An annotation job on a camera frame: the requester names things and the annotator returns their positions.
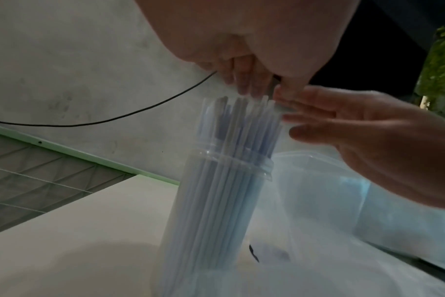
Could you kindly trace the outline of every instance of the green metal edge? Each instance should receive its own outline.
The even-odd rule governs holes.
[[[72,157],[76,157],[82,160],[86,160],[89,162],[94,162],[97,163],[99,165],[102,166],[106,166],[109,168],[113,168],[116,170],[120,170],[126,173],[130,173],[130,174],[135,174],[135,175],[143,175],[146,177],[150,177],[153,179],[156,179],[158,181],[162,181],[162,182],[166,182],[166,183],[171,183],[171,184],[175,184],[175,185],[179,185],[179,182],[174,181],[172,179],[168,179],[166,177],[151,173],[151,172],[147,172],[144,170],[140,170],[134,167],[130,167],[121,163],[117,163],[117,162],[113,162],[104,158],[100,158],[88,153],[84,153],[81,151],[76,151],[72,148],[51,142],[51,141],[47,141],[41,138],[36,138],[34,136],[31,135],[27,135],[9,128],[5,128],[5,127],[0,127],[0,135],[5,136],[5,137],[9,137],[12,139],[16,139],[22,142],[26,142],[26,143],[30,143],[36,146],[40,146],[43,147],[45,149],[48,150],[52,150],[58,153],[62,153],[68,156],[72,156]]]

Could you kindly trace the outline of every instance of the gray floor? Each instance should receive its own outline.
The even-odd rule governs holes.
[[[0,136],[0,232],[131,176]]]

